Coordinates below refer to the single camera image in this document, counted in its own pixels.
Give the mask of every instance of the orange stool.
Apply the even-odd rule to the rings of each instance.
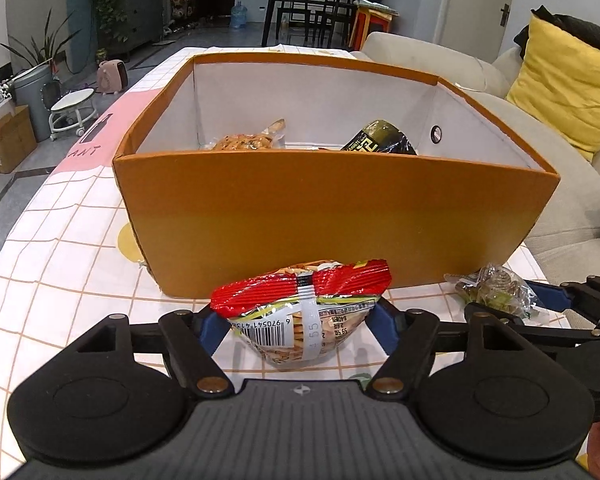
[[[379,10],[358,7],[356,21],[353,23],[353,30],[349,38],[349,47],[353,50],[362,50],[366,37],[369,35],[369,26],[371,23],[380,25],[383,32],[389,32],[392,18],[391,14],[380,12]]]

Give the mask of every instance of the beige sofa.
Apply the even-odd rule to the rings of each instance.
[[[600,276],[600,152],[589,164],[560,135],[504,99],[522,66],[517,48],[490,64],[443,46],[374,32],[353,54],[440,75],[516,130],[561,177],[526,244],[552,283]]]

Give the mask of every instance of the yellow pillow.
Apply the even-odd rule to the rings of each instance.
[[[600,50],[532,16],[507,101],[557,130],[590,162],[600,150]]]

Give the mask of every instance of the white door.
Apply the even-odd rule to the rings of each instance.
[[[498,57],[511,0],[448,0],[440,44],[478,59]]]

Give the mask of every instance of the metal screw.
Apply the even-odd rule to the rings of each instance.
[[[221,394],[229,387],[229,382],[222,377],[203,377],[196,386],[206,394]]]
[[[381,377],[376,379],[372,386],[376,392],[387,395],[397,394],[404,388],[403,382],[395,377]]]

